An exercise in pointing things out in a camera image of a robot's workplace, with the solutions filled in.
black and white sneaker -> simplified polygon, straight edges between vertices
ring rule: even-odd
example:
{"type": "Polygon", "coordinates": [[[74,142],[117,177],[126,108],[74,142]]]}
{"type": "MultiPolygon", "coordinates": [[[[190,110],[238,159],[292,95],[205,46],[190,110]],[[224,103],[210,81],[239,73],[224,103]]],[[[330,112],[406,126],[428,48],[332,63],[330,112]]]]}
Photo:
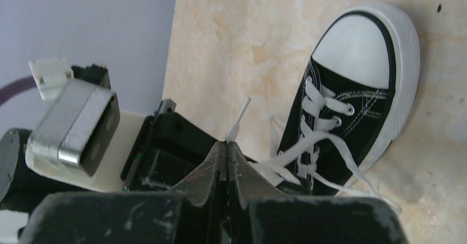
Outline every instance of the black and white sneaker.
{"type": "Polygon", "coordinates": [[[419,70],[417,32],[402,10],[383,3],[349,9],[311,55],[278,155],[253,166],[278,187],[378,197],[400,211],[363,173],[403,129],[419,70]],[[355,177],[368,192],[347,188],[355,177]]]}

white shoe sole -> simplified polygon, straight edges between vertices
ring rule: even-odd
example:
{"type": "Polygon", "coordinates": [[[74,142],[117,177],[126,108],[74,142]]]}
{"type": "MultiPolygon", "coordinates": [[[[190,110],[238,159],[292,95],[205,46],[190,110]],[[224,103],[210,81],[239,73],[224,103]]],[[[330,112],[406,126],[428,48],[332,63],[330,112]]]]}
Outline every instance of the white shoe sole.
{"type": "MultiPolygon", "coordinates": [[[[343,14],[356,10],[368,12],[384,23],[393,40],[396,57],[394,99],[375,143],[359,165],[359,169],[366,172],[398,138],[407,121],[419,81],[420,44],[414,24],[401,9],[384,3],[367,3],[352,7],[343,14]]],[[[345,187],[351,186],[356,179],[352,176],[345,187]]]]}

white connector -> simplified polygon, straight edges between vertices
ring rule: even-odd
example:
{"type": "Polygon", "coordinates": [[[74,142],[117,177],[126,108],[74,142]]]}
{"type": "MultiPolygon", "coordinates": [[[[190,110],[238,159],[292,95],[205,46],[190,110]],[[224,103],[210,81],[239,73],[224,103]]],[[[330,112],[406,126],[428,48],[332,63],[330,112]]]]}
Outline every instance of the white connector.
{"type": "Polygon", "coordinates": [[[73,70],[65,58],[30,61],[29,67],[43,100],[57,98],[68,81],[74,78],[73,70]]]}

shoe eyelet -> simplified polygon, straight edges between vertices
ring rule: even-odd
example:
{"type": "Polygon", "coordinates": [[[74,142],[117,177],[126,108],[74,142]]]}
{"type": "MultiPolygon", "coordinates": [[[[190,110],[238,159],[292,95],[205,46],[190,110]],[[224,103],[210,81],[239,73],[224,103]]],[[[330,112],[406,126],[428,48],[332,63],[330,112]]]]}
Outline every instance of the shoe eyelet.
{"type": "Polygon", "coordinates": [[[347,104],[349,106],[349,109],[347,110],[347,112],[345,113],[346,115],[348,116],[353,116],[355,114],[355,108],[353,105],[351,104],[347,104]]]}
{"type": "Polygon", "coordinates": [[[310,76],[307,76],[307,78],[305,79],[305,85],[307,85],[308,83],[313,83],[313,80],[310,76]]]}
{"type": "Polygon", "coordinates": [[[336,120],[336,123],[337,123],[336,127],[342,126],[342,119],[340,119],[340,117],[334,116],[333,119],[336,120]]]}

gray wall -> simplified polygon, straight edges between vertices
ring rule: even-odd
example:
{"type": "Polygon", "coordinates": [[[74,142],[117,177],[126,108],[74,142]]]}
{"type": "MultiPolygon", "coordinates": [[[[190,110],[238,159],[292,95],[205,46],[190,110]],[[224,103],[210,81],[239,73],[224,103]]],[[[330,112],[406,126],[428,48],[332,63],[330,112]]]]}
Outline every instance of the gray wall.
{"type": "MultiPolygon", "coordinates": [[[[0,0],[0,87],[30,75],[28,61],[107,63],[122,109],[152,113],[161,100],[175,0],[0,0]]],[[[0,135],[34,128],[50,102],[30,90],[0,107],[0,135]]],[[[24,221],[0,212],[0,242],[24,221]]]]}

